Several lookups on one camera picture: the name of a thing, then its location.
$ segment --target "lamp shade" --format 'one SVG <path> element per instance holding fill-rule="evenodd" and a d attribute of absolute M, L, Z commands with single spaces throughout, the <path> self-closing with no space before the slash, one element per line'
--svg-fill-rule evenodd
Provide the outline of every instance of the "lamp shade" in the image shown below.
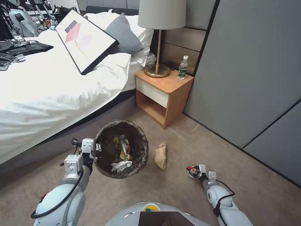
<path fill-rule="evenodd" d="M 182 28 L 185 22 L 186 0 L 140 0 L 140 27 L 169 30 Z"/>

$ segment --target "pillow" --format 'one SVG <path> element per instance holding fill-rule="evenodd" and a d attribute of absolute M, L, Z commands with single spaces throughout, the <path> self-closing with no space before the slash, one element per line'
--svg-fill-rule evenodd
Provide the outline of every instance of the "pillow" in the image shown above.
<path fill-rule="evenodd" d="M 87 13 L 88 20 L 92 23 L 105 30 L 109 24 L 116 19 L 119 14 L 109 12 L 102 13 Z M 150 52 L 151 40 L 153 38 L 154 30 L 148 28 L 142 28 L 138 26 L 138 15 L 134 16 L 125 16 L 129 21 L 132 32 L 138 37 L 144 49 L 138 53 L 132 55 L 131 61 L 139 62 L 143 67 L 146 64 L 147 56 Z"/>
<path fill-rule="evenodd" d="M 128 54 L 137 53 L 143 50 L 143 46 L 137 36 L 132 32 L 124 13 L 117 17 L 108 26 L 106 32 L 118 40 L 119 45 L 114 52 L 125 52 Z"/>

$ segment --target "nightstand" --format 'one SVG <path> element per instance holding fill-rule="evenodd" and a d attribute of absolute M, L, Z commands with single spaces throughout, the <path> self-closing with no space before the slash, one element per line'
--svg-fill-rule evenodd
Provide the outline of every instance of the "nightstand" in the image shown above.
<path fill-rule="evenodd" d="M 137 106 L 166 129 L 183 113 L 193 77 L 179 80 L 178 71 L 164 78 L 153 78 L 143 71 L 135 75 Z"/>

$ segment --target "white duvet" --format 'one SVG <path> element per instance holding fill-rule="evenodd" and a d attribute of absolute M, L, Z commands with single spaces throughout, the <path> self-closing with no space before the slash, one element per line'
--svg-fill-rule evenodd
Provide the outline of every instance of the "white duvet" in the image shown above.
<path fill-rule="evenodd" d="M 0 72 L 0 164 L 101 108 L 128 79 L 127 53 L 108 55 L 83 76 L 55 31 L 27 39 L 54 48 Z"/>

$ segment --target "gray bed base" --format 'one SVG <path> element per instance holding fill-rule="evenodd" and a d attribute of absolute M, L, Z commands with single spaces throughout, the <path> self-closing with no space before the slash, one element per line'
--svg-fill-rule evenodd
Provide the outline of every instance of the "gray bed base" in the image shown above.
<path fill-rule="evenodd" d="M 2 163 L 0 165 L 0 174 L 7 173 L 21 166 L 67 151 L 73 147 L 71 145 L 71 140 L 73 138 L 76 138 L 79 141 L 87 137 L 94 138 L 100 129 L 107 123 L 113 120 L 124 119 L 125 116 L 135 108 L 135 96 L 132 96 L 90 121 L 70 129 L 47 142 L 37 144 Z"/>

